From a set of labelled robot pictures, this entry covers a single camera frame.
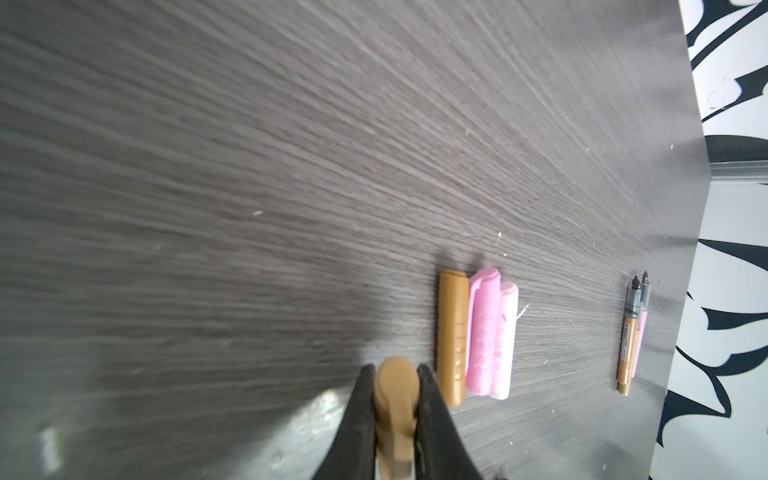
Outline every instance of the pink pen cap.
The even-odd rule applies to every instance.
[[[480,396],[491,392],[501,287],[502,276],[493,267],[469,279],[467,390]]]
[[[498,400],[509,397],[512,376],[512,351],[515,348],[515,327],[518,319],[518,286],[502,282],[501,317],[496,328],[496,350],[489,395]]]

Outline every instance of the wooden table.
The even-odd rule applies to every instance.
[[[62,478],[309,478],[485,265],[530,306],[511,398],[455,412],[482,473],[646,478],[710,179],[676,2],[2,10],[4,478],[46,426]]]

